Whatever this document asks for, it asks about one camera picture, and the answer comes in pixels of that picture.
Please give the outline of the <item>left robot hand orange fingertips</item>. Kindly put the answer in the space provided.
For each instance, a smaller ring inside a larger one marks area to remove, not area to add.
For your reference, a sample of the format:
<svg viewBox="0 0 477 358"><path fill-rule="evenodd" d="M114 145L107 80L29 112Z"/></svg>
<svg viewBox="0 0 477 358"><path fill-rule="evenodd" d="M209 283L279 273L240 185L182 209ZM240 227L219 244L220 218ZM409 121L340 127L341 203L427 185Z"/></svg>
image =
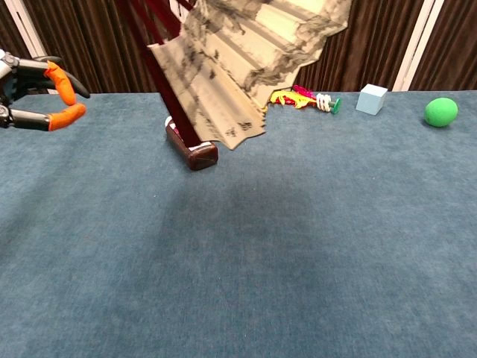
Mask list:
<svg viewBox="0 0 477 358"><path fill-rule="evenodd" d="M59 66L60 57L43 56L25 59L1 50L1 127L37 131L57 131L76 122L86 113L86 106L77 101L80 95L89 98L86 87ZM66 104L59 113L35 113L15 110L13 102L31 90L56 90Z"/></svg>

